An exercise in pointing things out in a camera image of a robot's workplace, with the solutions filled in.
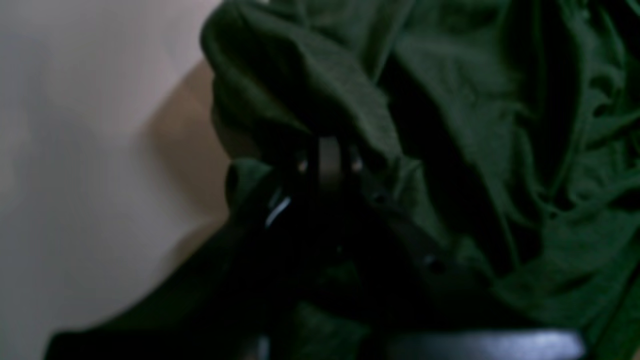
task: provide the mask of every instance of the white wall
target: white wall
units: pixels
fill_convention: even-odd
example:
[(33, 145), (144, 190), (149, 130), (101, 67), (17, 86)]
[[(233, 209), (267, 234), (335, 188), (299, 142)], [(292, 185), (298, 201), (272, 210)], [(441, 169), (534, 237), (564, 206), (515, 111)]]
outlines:
[(130, 306), (224, 221), (218, 2), (0, 1), (0, 359)]

